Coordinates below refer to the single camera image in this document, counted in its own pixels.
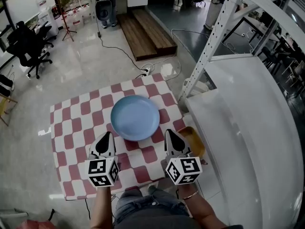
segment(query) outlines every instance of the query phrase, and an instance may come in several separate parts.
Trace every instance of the wooden step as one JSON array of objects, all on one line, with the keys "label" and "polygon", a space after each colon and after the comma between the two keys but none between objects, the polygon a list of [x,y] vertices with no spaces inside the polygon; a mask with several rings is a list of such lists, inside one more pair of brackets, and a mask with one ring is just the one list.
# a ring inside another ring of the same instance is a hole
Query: wooden step
[{"label": "wooden step", "polygon": [[132,15],[119,14],[117,18],[136,61],[158,56],[148,35]]},{"label": "wooden step", "polygon": [[176,43],[148,12],[144,9],[134,9],[132,13],[154,44],[158,56],[176,52]]}]

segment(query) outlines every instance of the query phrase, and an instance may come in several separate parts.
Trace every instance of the checkered tablecloth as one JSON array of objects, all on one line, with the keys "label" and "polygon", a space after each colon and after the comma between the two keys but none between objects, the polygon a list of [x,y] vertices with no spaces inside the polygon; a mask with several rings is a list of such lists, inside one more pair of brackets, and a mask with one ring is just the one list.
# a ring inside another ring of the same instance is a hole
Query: checkered tablecloth
[{"label": "checkered tablecloth", "polygon": [[[150,98],[159,108],[160,125],[149,138],[131,142],[118,136],[111,125],[113,106],[128,95]],[[112,131],[120,172],[111,187],[117,193],[163,178],[166,129],[185,127],[173,93],[161,74],[115,84],[51,106],[51,140],[55,167],[66,200],[92,198],[96,194],[85,174],[85,160],[92,142]]]}]

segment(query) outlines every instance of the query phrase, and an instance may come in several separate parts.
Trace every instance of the glossy floor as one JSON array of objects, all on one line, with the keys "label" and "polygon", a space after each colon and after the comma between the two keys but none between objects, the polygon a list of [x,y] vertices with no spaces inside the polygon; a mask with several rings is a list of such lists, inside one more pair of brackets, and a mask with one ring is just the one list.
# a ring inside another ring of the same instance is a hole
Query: glossy floor
[{"label": "glossy floor", "polygon": [[[102,30],[106,46],[132,52],[120,27]],[[26,76],[28,68],[15,59],[1,74],[7,75],[16,85],[12,95],[18,104],[10,117],[10,126],[0,123],[0,208],[18,208],[26,211],[30,219],[47,220],[51,209],[57,213],[52,220],[58,228],[88,228],[89,218],[84,200],[65,201],[55,171],[50,134],[50,106],[89,91],[135,78],[141,72],[118,49],[103,48],[97,37],[96,23],[87,24],[73,35],[75,42],[61,39],[60,31],[50,48],[53,64],[45,63],[40,79]],[[167,57],[137,62],[159,62]],[[179,72],[176,57],[156,64],[171,78]],[[168,85],[177,97],[183,74],[169,80]],[[25,220],[7,221],[11,228]]]}]

